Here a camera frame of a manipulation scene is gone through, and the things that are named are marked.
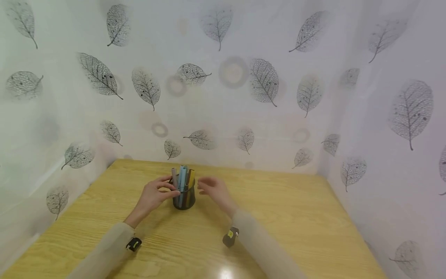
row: wood grain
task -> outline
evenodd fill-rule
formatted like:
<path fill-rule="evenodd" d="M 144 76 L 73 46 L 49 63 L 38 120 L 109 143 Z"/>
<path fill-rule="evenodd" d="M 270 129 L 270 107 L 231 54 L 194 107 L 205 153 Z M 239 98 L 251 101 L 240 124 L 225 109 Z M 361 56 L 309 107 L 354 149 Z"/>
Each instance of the wood grain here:
<path fill-rule="evenodd" d="M 65 278 L 136 204 L 142 187 L 178 165 L 120 159 L 9 268 L 3 278 Z M 190 166 L 223 178 L 236 201 L 275 237 L 309 278 L 385 278 L 327 181 L 315 175 Z M 138 253 L 109 278 L 265 278 L 207 196 L 186 211 L 166 201 L 138 227 Z"/>

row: leaf pattern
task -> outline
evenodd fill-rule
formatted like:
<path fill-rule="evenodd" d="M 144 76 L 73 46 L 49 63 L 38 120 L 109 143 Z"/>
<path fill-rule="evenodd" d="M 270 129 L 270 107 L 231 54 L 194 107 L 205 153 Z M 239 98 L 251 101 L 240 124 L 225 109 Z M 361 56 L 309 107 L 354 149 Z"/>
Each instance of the leaf pattern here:
<path fill-rule="evenodd" d="M 206 130 L 195 131 L 189 137 L 183 138 L 190 139 L 190 142 L 200 149 L 211 150 L 217 148 L 214 138 Z"/>
<path fill-rule="evenodd" d="M 232 7 L 223 5 L 209 10 L 200 20 L 201 29 L 206 36 L 219 42 L 219 51 L 222 47 L 222 40 L 231 26 L 232 16 Z"/>
<path fill-rule="evenodd" d="M 368 40 L 368 50 L 374 55 L 370 60 L 371 63 L 376 55 L 393 44 L 406 30 L 406 20 L 383 20 L 375 25 L 374 30 Z"/>
<path fill-rule="evenodd" d="M 177 70 L 177 76 L 187 85 L 202 85 L 207 76 L 202 68 L 194 64 L 184 64 Z"/>
<path fill-rule="evenodd" d="M 132 81 L 138 96 L 145 102 L 151 104 L 153 111 L 155 111 L 155 104 L 159 101 L 161 95 L 158 80 L 150 72 L 139 67 L 133 69 Z"/>
<path fill-rule="evenodd" d="M 107 29 L 110 43 L 116 46 L 126 46 L 130 34 L 128 7 L 122 4 L 113 5 L 107 13 Z"/>
<path fill-rule="evenodd" d="M 329 15 L 327 11 L 320 11 L 307 18 L 297 35 L 296 47 L 289 52 L 293 50 L 308 52 L 316 49 L 320 37 L 324 34 Z"/>
<path fill-rule="evenodd" d="M 9 21 L 23 36 L 34 40 L 34 14 L 31 6 L 24 0 L 3 0 L 3 6 Z"/>
<path fill-rule="evenodd" d="M 52 214 L 56 214 L 56 220 L 60 212 L 68 204 L 69 193 L 65 186 L 54 187 L 46 194 L 46 206 Z"/>
<path fill-rule="evenodd" d="M 294 167 L 301 167 L 305 166 L 309 162 L 313 160 L 313 152 L 309 150 L 308 148 L 301 148 L 296 153 L 296 156 L 294 157 Z"/>
<path fill-rule="evenodd" d="M 331 135 L 328 135 L 325 140 L 321 142 L 324 144 L 324 150 L 331 154 L 333 157 L 336 154 L 336 150 L 338 150 L 340 138 L 340 135 L 333 133 Z"/>
<path fill-rule="evenodd" d="M 118 127 L 110 121 L 104 120 L 101 122 L 101 129 L 104 138 L 109 142 L 117 143 L 120 146 L 121 134 L 119 133 Z"/>
<path fill-rule="evenodd" d="M 279 90 L 279 76 L 270 62 L 263 59 L 251 61 L 251 96 L 262 103 L 272 103 Z"/>
<path fill-rule="evenodd" d="M 432 89 L 420 80 L 406 82 L 392 102 L 388 124 L 390 129 L 409 141 L 421 134 L 430 120 L 434 109 Z"/>
<path fill-rule="evenodd" d="M 94 151 L 85 149 L 77 143 L 72 143 L 65 151 L 65 164 L 61 170 L 67 165 L 74 169 L 79 169 L 89 164 L 94 158 Z"/>
<path fill-rule="evenodd" d="M 305 117 L 319 104 L 323 93 L 323 84 L 317 75 L 308 74 L 302 78 L 297 88 L 297 104 L 306 112 Z"/>
<path fill-rule="evenodd" d="M 164 142 L 164 151 L 166 152 L 166 155 L 170 158 L 178 157 L 181 154 L 181 147 L 171 140 L 166 140 Z"/>
<path fill-rule="evenodd" d="M 250 128 L 241 128 L 238 131 L 237 146 L 241 150 L 244 150 L 249 155 L 249 149 L 254 143 L 254 132 Z"/>
<path fill-rule="evenodd" d="M 342 163 L 341 180 L 345 185 L 345 192 L 347 192 L 347 186 L 358 182 L 366 170 L 367 164 L 361 157 L 348 157 Z"/>
<path fill-rule="evenodd" d="M 78 58 L 85 75 L 99 94 L 116 95 L 123 100 L 118 95 L 118 86 L 116 85 L 114 75 L 104 63 L 85 53 L 79 53 Z"/>
<path fill-rule="evenodd" d="M 13 100 L 30 100 L 42 93 L 42 79 L 32 72 L 16 72 L 6 80 L 6 92 Z"/>

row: black leaf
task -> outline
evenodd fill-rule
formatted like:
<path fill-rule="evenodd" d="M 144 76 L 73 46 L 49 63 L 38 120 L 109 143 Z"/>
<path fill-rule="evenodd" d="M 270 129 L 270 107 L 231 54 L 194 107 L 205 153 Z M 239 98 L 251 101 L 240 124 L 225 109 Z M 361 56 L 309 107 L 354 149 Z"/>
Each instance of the black leaf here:
<path fill-rule="evenodd" d="M 166 140 L 164 142 L 164 151 L 169 157 L 167 160 L 169 160 L 170 158 L 178 157 L 178 155 L 181 154 L 181 147 L 174 141 Z"/>
<path fill-rule="evenodd" d="M 333 157 L 336 154 L 336 150 L 338 150 L 340 138 L 340 135 L 333 133 L 331 135 L 328 135 L 325 140 L 321 142 L 324 144 L 324 150 L 330 153 Z"/>
<path fill-rule="evenodd" d="M 94 151 L 90 149 L 85 149 L 81 147 L 79 144 L 72 143 L 65 151 L 65 167 L 66 165 L 79 169 L 87 164 L 89 164 L 95 158 Z"/>
<path fill-rule="evenodd" d="M 241 150 L 248 152 L 254 143 L 254 132 L 250 128 L 241 128 L 237 136 L 237 146 Z"/>
<path fill-rule="evenodd" d="M 276 70 L 263 59 L 251 61 L 251 96 L 262 103 L 274 104 L 274 98 L 279 90 L 279 76 Z"/>
<path fill-rule="evenodd" d="M 107 13 L 107 29 L 111 44 L 126 46 L 130 34 L 128 7 L 122 4 L 113 5 Z"/>
<path fill-rule="evenodd" d="M 222 40 L 226 35 L 232 22 L 232 7 L 224 5 L 209 10 L 206 15 L 201 18 L 200 26 L 206 36 L 219 42 L 219 51 L 222 47 Z"/>
<path fill-rule="evenodd" d="M 6 81 L 6 92 L 14 100 L 30 100 L 42 93 L 42 79 L 32 72 L 16 72 Z"/>
<path fill-rule="evenodd" d="M 203 70 L 194 64 L 184 64 L 178 68 L 177 76 L 187 85 L 202 85 L 206 80 L 206 75 Z"/>
<path fill-rule="evenodd" d="M 410 278 L 421 279 L 421 250 L 418 243 L 407 240 L 395 251 L 395 258 L 389 258 Z"/>
<path fill-rule="evenodd" d="M 297 104 L 306 112 L 305 117 L 319 104 L 323 94 L 323 84 L 317 75 L 308 74 L 302 78 L 297 88 Z"/>
<path fill-rule="evenodd" d="M 56 220 L 60 212 L 66 207 L 68 198 L 69 193 L 65 186 L 54 187 L 48 190 L 46 194 L 46 206 L 51 213 L 56 214 Z"/>
<path fill-rule="evenodd" d="M 432 89 L 420 80 L 411 79 L 397 93 L 389 112 L 388 124 L 397 135 L 409 141 L 421 134 L 434 109 Z"/>
<path fill-rule="evenodd" d="M 325 31 L 329 15 L 330 13 L 327 11 L 320 11 L 307 18 L 297 35 L 296 47 L 289 52 L 293 50 L 302 52 L 314 50 Z"/>
<path fill-rule="evenodd" d="M 294 157 L 294 167 L 305 166 L 313 160 L 313 152 L 308 148 L 301 148 Z"/>
<path fill-rule="evenodd" d="M 183 138 L 190 139 L 190 142 L 200 149 L 211 150 L 217 148 L 214 138 L 206 130 L 195 131 L 189 137 Z"/>
<path fill-rule="evenodd" d="M 34 40 L 34 14 L 31 6 L 24 0 L 3 0 L 3 6 L 9 21 L 20 34 Z"/>
<path fill-rule="evenodd" d="M 123 100 L 118 95 L 118 86 L 114 75 L 104 63 L 85 53 L 79 53 L 78 57 L 85 75 L 99 94 L 116 95 Z"/>
<path fill-rule="evenodd" d="M 365 174 L 367 170 L 367 164 L 361 157 L 348 157 L 342 163 L 341 180 L 345 185 L 345 191 L 347 192 L 347 186 L 358 182 Z"/>
<path fill-rule="evenodd" d="M 109 142 L 117 143 L 120 146 L 121 134 L 119 133 L 118 127 L 110 121 L 104 120 L 101 122 L 101 129 L 104 138 L 106 138 Z"/>
<path fill-rule="evenodd" d="M 383 20 L 376 24 L 374 30 L 368 40 L 368 50 L 374 55 L 370 60 L 371 63 L 376 55 L 393 44 L 406 30 L 407 21 L 404 20 Z"/>
<path fill-rule="evenodd" d="M 153 106 L 159 101 L 161 95 L 160 84 L 152 74 L 142 67 L 133 69 L 132 72 L 133 86 L 138 96 Z"/>

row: black pen cup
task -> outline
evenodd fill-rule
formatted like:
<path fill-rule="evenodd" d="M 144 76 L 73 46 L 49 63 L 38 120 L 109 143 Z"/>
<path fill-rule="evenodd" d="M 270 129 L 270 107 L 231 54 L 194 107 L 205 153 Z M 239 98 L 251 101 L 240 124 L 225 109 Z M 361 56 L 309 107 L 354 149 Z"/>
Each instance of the black pen cup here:
<path fill-rule="evenodd" d="M 173 199 L 173 206 L 178 210 L 190 209 L 195 204 L 195 179 L 192 181 L 192 185 L 189 185 L 188 189 L 181 191 L 181 194 Z"/>

